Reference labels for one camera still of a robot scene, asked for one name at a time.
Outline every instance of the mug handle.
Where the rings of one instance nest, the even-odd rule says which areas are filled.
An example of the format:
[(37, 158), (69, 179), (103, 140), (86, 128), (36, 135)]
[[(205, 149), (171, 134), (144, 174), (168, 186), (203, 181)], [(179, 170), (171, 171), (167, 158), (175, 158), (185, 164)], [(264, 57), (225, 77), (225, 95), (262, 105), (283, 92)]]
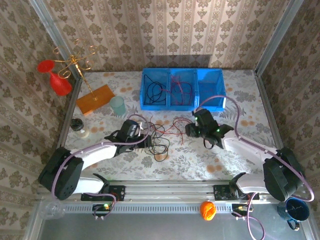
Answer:
[(290, 220), (288, 220), (286, 222), (288, 223), (289, 227), (292, 230), (298, 231), (300, 229), (300, 224), (296, 220), (290, 219)]

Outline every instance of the black mug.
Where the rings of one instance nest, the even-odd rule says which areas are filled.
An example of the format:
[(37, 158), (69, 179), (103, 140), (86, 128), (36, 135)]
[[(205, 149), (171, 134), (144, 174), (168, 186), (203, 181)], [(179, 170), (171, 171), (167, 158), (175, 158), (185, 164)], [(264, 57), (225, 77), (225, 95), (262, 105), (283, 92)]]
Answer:
[(299, 222), (307, 220), (310, 214), (308, 205), (295, 197), (279, 202), (276, 210), (280, 217), (287, 221), (289, 227), (295, 231), (300, 229)]

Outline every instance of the patterned wall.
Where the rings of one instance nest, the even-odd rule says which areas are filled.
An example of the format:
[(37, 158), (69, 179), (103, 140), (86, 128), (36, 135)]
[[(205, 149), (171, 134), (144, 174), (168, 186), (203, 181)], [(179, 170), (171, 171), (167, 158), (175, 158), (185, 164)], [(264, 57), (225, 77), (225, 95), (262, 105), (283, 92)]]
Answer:
[[(289, 0), (45, 0), (62, 37), (98, 46), (96, 71), (253, 69)], [(75, 52), (84, 52), (76, 47)]]
[(22, 239), (64, 119), (66, 97), (36, 70), (54, 47), (27, 0), (0, 1), (0, 239)]
[(280, 135), (315, 191), (320, 226), (320, 1), (305, 0), (262, 74)]

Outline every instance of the table surface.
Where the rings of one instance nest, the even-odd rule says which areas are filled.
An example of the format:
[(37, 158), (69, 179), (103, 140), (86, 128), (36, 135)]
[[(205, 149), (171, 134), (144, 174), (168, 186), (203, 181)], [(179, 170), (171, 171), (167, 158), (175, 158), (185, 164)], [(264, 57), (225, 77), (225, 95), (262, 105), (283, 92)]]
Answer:
[[(164, 124), (168, 129), (176, 117), (184, 117), (194, 122), (191, 112), (185, 111), (142, 111), (140, 108), (140, 84), (142, 72), (92, 72), (85, 77), (92, 89), (107, 84), (116, 96), (124, 98), (126, 113), (119, 117), (106, 104), (93, 113), (84, 116), (76, 106), (72, 118), (80, 118), (90, 129), (87, 138), (78, 138), (69, 128), (65, 147), (79, 150), (104, 140), (115, 130), (119, 130), (125, 119), (131, 114), (140, 114), (152, 122)], [(240, 108), (238, 131), (240, 134), (267, 146), (274, 146), (274, 140), (259, 94), (252, 70), (224, 70), (224, 84), (227, 96), (234, 98)], [(79, 98), (88, 94), (83, 83)], [(237, 109), (226, 101), (223, 112), (213, 112), (214, 119), (220, 124), (235, 125)], [(186, 123), (179, 124), (184, 130)], [(262, 172), (261, 164), (254, 164), (250, 159), (220, 149), (205, 149), (202, 138), (186, 135), (166, 135), (170, 140), (168, 157), (157, 162), (154, 156), (144, 150), (134, 150), (117, 157), (100, 161), (84, 170), (86, 173), (99, 173), (108, 180), (230, 180), (241, 172)]]

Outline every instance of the blue storage tray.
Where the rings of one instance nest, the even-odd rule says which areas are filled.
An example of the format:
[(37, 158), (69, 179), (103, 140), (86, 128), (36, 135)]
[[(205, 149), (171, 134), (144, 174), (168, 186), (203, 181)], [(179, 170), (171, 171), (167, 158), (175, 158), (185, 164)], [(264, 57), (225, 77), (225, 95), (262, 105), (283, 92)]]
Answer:
[[(224, 76), (221, 68), (198, 68), (197, 82), (199, 87), (199, 104), (214, 95), (226, 95)], [(226, 98), (217, 97), (207, 101), (203, 108), (210, 112), (225, 110)]]
[[(220, 68), (144, 68), (140, 106), (147, 111), (193, 111), (213, 95), (226, 95)], [(203, 105), (211, 112), (223, 111), (226, 99)]]

